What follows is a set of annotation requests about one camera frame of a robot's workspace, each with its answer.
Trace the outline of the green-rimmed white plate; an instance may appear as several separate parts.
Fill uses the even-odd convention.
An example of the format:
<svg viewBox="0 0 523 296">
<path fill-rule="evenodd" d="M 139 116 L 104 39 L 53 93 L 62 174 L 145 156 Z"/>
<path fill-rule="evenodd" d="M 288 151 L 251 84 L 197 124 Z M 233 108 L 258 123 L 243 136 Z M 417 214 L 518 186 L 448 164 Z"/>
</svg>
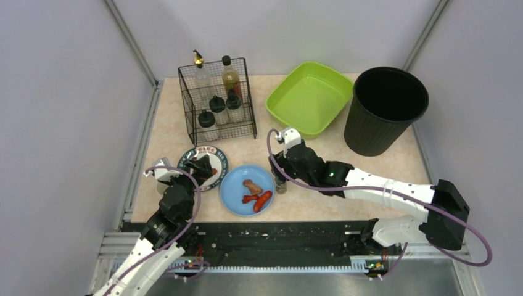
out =
<svg viewBox="0 0 523 296">
<path fill-rule="evenodd" d="M 218 170 L 218 173 L 212 176 L 203 184 L 199 184 L 202 192 L 212 190 L 222 182 L 224 176 L 228 172 L 229 164 L 225 153 L 215 146 L 197 146 L 183 154 L 179 159 L 177 167 L 184 170 L 184 163 L 193 157 L 201 158 L 204 155 L 210 157 L 210 162 L 213 168 Z"/>
</svg>

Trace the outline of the small pepper grinder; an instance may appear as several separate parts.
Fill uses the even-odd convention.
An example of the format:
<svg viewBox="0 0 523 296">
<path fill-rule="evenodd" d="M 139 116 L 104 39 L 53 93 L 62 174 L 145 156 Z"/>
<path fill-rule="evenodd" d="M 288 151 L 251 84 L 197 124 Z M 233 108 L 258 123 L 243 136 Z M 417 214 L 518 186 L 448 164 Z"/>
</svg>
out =
<svg viewBox="0 0 523 296">
<path fill-rule="evenodd" d="M 285 178 L 276 176 L 274 178 L 274 182 L 276 184 L 276 192 L 278 194 L 285 194 L 287 192 L 287 181 Z"/>
</svg>

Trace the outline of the blue plate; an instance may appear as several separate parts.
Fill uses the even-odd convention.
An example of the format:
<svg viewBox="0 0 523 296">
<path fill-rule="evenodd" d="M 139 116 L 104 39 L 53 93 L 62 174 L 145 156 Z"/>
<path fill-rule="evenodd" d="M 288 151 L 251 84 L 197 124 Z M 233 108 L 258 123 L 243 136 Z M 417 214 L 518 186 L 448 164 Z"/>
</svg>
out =
<svg viewBox="0 0 523 296">
<path fill-rule="evenodd" d="M 263 192 L 259 194 L 260 197 L 265 192 L 272 193 L 271 197 L 259 207 L 259 211 L 254 210 L 256 204 L 254 200 L 243 203 L 244 196 L 252 195 L 249 188 L 243 185 L 246 180 L 251 180 L 255 185 L 261 187 Z M 270 207 L 275 195 L 276 188 L 272 175 L 256 165 L 242 165 L 232 169 L 225 175 L 220 186 L 220 198 L 225 208 L 231 213 L 243 217 L 263 213 Z"/>
</svg>

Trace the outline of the black-lid shaker jar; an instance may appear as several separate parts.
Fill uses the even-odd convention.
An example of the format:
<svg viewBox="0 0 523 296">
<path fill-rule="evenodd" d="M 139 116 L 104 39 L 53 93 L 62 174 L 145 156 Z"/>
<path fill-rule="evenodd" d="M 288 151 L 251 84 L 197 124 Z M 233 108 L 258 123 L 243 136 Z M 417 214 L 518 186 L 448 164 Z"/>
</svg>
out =
<svg viewBox="0 0 523 296">
<path fill-rule="evenodd" d="M 198 116 L 198 122 L 202 130 L 202 136 L 206 141 L 214 141 L 219 137 L 219 131 L 216 127 L 216 119 L 212 112 L 203 110 Z"/>
<path fill-rule="evenodd" d="M 242 106 L 242 99 L 233 91 L 228 91 L 226 99 L 229 119 L 233 123 L 239 123 L 245 119 L 245 111 Z"/>
<path fill-rule="evenodd" d="M 228 113 L 226 102 L 222 97 L 214 95 L 208 103 L 209 109 L 215 117 L 217 125 L 225 125 L 228 123 Z"/>
</svg>

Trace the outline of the green plastic basin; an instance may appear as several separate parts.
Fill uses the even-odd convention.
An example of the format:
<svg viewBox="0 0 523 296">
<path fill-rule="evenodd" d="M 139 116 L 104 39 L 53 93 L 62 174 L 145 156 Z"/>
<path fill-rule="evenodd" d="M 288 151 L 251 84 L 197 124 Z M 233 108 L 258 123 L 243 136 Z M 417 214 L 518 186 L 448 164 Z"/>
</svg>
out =
<svg viewBox="0 0 523 296">
<path fill-rule="evenodd" d="M 353 81 L 318 62 L 293 69 L 267 97 L 265 106 L 283 127 L 314 139 L 334 121 L 353 94 Z"/>
</svg>

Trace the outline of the black-lid shaker jar back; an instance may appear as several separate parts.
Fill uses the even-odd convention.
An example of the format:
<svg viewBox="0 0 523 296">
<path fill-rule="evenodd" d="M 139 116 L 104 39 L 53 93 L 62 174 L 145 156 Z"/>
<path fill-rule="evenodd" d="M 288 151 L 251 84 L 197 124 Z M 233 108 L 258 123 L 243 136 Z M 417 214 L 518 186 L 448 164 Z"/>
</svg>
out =
<svg viewBox="0 0 523 296">
<path fill-rule="evenodd" d="M 226 102 L 222 97 L 214 95 L 208 103 L 209 109 L 215 117 L 217 125 L 225 125 L 228 123 L 228 113 Z"/>
</svg>

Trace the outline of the brown sauce bottle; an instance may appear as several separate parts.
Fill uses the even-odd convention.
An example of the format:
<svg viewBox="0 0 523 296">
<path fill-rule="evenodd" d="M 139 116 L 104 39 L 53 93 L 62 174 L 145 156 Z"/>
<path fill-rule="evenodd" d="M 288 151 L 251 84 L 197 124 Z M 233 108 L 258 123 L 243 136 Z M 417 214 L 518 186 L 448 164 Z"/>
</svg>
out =
<svg viewBox="0 0 523 296">
<path fill-rule="evenodd" d="M 227 95 L 234 93 L 239 97 L 240 100 L 243 100 L 239 74 L 236 71 L 236 69 L 232 66 L 230 56 L 224 55 L 221 58 L 221 61 L 224 66 L 221 78 Z"/>
</svg>

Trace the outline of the clear gold-spout oil bottle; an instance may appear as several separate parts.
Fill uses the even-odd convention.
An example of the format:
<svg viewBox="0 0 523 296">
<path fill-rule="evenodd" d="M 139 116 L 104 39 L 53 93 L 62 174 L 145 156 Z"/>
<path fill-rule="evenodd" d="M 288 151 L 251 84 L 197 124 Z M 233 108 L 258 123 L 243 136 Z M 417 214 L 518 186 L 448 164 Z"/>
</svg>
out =
<svg viewBox="0 0 523 296">
<path fill-rule="evenodd" d="M 200 100 L 204 109 L 209 108 L 209 102 L 214 96 L 211 74 L 205 65 L 204 58 L 195 49 L 194 64 L 196 65 L 195 84 L 200 94 Z"/>
</svg>

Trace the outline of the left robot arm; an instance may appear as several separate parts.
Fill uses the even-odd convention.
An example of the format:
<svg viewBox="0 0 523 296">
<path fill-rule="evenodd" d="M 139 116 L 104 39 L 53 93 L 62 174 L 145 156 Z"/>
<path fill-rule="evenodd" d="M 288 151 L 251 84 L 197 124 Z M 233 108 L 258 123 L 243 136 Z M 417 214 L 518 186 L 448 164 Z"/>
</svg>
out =
<svg viewBox="0 0 523 296">
<path fill-rule="evenodd" d="M 130 254 L 95 295 L 145 295 L 196 240 L 192 227 L 201 205 L 200 187 L 215 175 L 209 156 L 188 158 L 176 168 L 166 158 L 144 171 L 166 188 Z"/>
</svg>

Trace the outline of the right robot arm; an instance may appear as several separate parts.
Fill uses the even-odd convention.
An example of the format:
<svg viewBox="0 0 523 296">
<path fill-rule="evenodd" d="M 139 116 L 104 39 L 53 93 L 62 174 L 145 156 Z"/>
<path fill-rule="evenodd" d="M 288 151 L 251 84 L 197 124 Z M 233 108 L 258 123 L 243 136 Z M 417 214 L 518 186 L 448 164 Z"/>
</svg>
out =
<svg viewBox="0 0 523 296">
<path fill-rule="evenodd" d="M 343 199 L 365 200 L 403 212 L 399 218 L 373 218 L 363 228 L 363 244 L 390 247 L 428 242 L 440 250 L 461 250 L 470 207 L 450 181 L 413 184 L 368 173 L 352 164 L 323 160 L 304 142 L 270 152 L 275 176 L 303 188 Z"/>
</svg>

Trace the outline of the red sausage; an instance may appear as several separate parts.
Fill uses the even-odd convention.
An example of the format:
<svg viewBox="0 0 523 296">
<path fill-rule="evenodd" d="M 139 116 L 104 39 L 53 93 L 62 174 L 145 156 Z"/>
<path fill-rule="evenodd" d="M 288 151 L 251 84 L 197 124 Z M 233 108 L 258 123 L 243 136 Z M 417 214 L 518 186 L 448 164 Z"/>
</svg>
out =
<svg viewBox="0 0 523 296">
<path fill-rule="evenodd" d="M 258 213 L 263 208 L 264 204 L 266 204 L 267 201 L 272 198 L 272 196 L 272 191 L 265 191 L 262 195 L 260 195 L 253 206 L 254 212 Z"/>
</svg>

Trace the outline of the red pepper piece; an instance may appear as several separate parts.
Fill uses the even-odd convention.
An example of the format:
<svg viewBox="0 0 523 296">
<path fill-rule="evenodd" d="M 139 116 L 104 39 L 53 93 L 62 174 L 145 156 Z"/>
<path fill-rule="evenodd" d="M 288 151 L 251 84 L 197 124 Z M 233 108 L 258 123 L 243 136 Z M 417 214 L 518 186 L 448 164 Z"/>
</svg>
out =
<svg viewBox="0 0 523 296">
<path fill-rule="evenodd" d="M 243 204 L 247 204 L 251 201 L 256 201 L 259 199 L 259 196 L 258 195 L 244 195 L 243 198 L 242 198 L 242 203 Z"/>
</svg>

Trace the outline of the brown meat piece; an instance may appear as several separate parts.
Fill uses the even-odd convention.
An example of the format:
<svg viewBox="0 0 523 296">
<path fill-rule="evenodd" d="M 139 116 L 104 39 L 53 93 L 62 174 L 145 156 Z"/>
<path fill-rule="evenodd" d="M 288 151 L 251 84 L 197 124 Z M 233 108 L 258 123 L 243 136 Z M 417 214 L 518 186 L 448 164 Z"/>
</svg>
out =
<svg viewBox="0 0 523 296">
<path fill-rule="evenodd" d="M 260 195 L 263 193 L 263 189 L 250 179 L 243 181 L 242 185 L 250 191 L 250 195 Z"/>
</svg>

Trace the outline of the black trash bin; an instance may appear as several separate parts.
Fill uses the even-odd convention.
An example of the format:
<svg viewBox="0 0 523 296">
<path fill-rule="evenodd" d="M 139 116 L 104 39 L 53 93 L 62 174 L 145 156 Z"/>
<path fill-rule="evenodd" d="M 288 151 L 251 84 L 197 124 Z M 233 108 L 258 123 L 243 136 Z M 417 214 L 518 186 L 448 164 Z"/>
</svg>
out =
<svg viewBox="0 0 523 296">
<path fill-rule="evenodd" d="M 365 70 L 353 85 L 345 143 L 362 156 L 383 154 L 428 106 L 429 93 L 414 75 L 394 67 Z"/>
</svg>

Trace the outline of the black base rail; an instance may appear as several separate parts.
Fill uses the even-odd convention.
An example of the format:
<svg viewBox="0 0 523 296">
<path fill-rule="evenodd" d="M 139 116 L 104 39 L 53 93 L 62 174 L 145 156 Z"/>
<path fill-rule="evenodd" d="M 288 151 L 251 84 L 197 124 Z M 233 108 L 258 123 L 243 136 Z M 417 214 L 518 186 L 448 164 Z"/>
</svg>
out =
<svg viewBox="0 0 523 296">
<path fill-rule="evenodd" d="M 183 239 L 187 257 L 212 267 L 309 268 L 350 266 L 356 259 L 392 259 L 399 245 L 361 239 L 367 221 L 195 223 Z"/>
</svg>

